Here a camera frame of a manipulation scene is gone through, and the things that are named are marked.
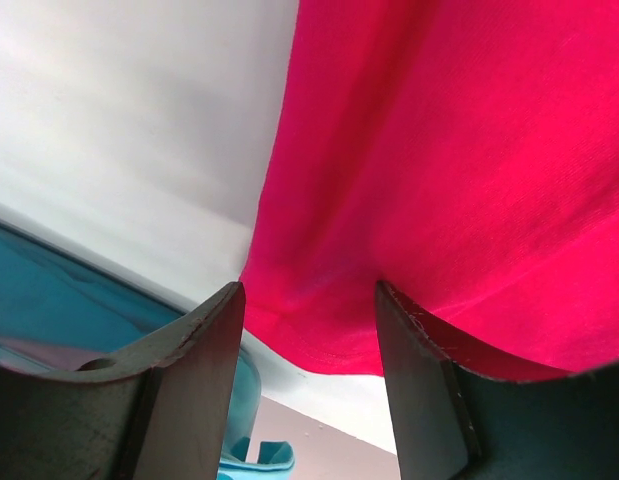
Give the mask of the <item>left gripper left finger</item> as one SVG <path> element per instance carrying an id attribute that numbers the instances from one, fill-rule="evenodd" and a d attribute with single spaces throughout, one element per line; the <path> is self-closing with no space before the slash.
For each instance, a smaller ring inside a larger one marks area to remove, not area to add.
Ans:
<path id="1" fill-rule="evenodd" d="M 75 371 L 0 366 L 0 479 L 213 479 L 245 309 L 239 282 Z"/>

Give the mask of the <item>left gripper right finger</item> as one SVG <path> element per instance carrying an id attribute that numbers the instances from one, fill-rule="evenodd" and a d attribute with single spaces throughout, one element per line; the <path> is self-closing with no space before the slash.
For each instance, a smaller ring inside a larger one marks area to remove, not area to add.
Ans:
<path id="1" fill-rule="evenodd" d="M 495 348 L 375 290 L 405 479 L 619 479 L 619 361 L 582 373 Z"/>

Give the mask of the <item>red t shirt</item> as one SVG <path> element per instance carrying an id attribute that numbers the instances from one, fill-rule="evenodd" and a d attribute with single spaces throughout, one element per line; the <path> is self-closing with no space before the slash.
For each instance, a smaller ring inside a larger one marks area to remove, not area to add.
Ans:
<path id="1" fill-rule="evenodd" d="M 374 287 L 567 371 L 619 359 L 619 1 L 303 1 L 247 330 L 380 374 Z"/>

